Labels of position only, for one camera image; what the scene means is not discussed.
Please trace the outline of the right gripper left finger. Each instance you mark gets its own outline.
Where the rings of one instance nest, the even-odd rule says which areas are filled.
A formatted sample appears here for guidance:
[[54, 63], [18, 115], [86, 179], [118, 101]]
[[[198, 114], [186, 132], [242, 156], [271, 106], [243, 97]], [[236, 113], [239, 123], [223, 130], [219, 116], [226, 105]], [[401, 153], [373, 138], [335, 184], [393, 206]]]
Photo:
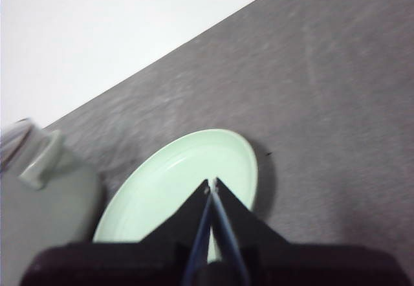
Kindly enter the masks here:
[[179, 209], [139, 242], [71, 243], [40, 252], [21, 285], [178, 285], [210, 188], [202, 181]]

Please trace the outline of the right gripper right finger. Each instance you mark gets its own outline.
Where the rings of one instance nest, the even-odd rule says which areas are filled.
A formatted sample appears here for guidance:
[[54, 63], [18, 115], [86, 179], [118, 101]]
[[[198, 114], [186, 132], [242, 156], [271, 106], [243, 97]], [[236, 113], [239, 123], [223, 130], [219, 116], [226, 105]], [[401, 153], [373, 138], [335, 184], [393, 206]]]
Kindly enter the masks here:
[[356, 245], [293, 243], [247, 209], [220, 179], [216, 190], [252, 285], [411, 285], [391, 254]]

